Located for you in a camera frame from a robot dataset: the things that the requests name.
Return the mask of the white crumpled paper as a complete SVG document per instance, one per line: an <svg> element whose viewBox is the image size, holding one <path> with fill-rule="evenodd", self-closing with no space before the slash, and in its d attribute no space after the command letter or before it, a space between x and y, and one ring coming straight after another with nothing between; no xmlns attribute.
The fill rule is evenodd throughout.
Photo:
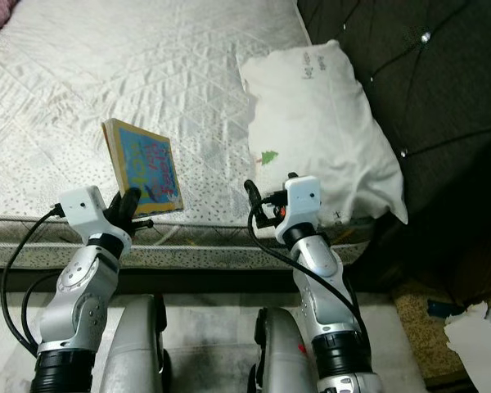
<svg viewBox="0 0 491 393"><path fill-rule="evenodd" d="M448 317L444 332L479 393L491 393L491 307L482 302Z"/></svg>

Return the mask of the silver robot leg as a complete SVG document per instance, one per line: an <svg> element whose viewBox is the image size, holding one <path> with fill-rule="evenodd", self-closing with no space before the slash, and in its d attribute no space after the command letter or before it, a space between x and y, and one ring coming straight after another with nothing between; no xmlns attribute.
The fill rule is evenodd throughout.
<svg viewBox="0 0 491 393"><path fill-rule="evenodd" d="M112 337L99 393L171 393L172 363L161 295L130 296Z"/></svg>
<svg viewBox="0 0 491 393"><path fill-rule="evenodd" d="M248 393L319 393L308 343L313 338L314 313L302 309L303 328L283 308L258 311L254 340L260 347L250 368Z"/></svg>

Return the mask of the silver right robot leg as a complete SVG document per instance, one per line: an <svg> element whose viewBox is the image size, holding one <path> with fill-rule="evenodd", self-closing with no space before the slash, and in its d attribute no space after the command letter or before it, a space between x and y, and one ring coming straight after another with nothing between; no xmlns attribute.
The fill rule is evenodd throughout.
<svg viewBox="0 0 491 393"><path fill-rule="evenodd" d="M319 393L308 343L313 338L314 313L302 309L303 328L283 308L258 311L254 340L260 347L250 368L248 393Z"/></svg>

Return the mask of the colourful children's book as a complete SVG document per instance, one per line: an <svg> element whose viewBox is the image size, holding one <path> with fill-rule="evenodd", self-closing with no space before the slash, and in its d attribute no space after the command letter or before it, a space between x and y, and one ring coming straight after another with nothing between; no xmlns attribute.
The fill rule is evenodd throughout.
<svg viewBox="0 0 491 393"><path fill-rule="evenodd" d="M103 121L101 129L119 190L140 191L134 218L183 210L169 138L114 117Z"/></svg>

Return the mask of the grey quilted mattress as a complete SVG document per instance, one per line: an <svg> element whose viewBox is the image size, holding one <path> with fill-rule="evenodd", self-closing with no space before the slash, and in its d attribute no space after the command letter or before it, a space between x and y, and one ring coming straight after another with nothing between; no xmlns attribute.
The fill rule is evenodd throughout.
<svg viewBox="0 0 491 393"><path fill-rule="evenodd" d="M283 269L246 232L249 57L309 44L296 0L22 0L0 29L0 267L59 269L81 246L62 192L117 179L102 123L172 142L183 209L133 237L131 269Z"/></svg>

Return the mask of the white pillow with green print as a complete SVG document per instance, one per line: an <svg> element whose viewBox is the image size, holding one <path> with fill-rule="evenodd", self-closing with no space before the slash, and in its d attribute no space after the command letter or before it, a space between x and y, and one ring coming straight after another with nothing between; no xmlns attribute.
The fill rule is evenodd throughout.
<svg viewBox="0 0 491 393"><path fill-rule="evenodd" d="M261 193L288 173L314 176L322 226L391 213L409 221L405 177L338 41L251 57L241 65L254 109L248 145Z"/></svg>

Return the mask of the dark tufted headboard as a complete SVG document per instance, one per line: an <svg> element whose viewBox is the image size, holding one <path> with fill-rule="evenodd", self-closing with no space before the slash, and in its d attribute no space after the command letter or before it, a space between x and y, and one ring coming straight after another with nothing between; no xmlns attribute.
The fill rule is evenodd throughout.
<svg viewBox="0 0 491 393"><path fill-rule="evenodd" d="M491 296L491 0L297 0L310 41L336 40L405 177L353 269L414 278L460 303Z"/></svg>

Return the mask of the dark blue small object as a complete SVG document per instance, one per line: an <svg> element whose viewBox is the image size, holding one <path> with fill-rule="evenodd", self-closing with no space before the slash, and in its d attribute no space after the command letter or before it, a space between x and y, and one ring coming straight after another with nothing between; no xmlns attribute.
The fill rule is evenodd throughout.
<svg viewBox="0 0 491 393"><path fill-rule="evenodd" d="M465 311L465 306L443 302L442 300L426 300L426 314L428 314L429 317L445 319L455 317L455 315L462 314L462 312Z"/></svg>

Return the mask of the silver left robot leg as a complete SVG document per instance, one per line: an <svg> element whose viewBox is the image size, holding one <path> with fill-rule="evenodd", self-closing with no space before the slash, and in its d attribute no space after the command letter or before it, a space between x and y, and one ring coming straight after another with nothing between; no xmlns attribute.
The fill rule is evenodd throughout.
<svg viewBox="0 0 491 393"><path fill-rule="evenodd" d="M99 393L171 393L172 363L161 295L130 296L112 337Z"/></svg>

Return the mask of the brown textured rug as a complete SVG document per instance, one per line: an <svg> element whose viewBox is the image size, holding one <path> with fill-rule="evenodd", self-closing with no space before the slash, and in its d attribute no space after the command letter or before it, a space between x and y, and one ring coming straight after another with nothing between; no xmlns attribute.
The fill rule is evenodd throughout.
<svg viewBox="0 0 491 393"><path fill-rule="evenodd" d="M391 295L426 389L433 393L477 393L462 360L447 346L445 319L426 314L426 300L456 304L450 296L415 281L396 286Z"/></svg>

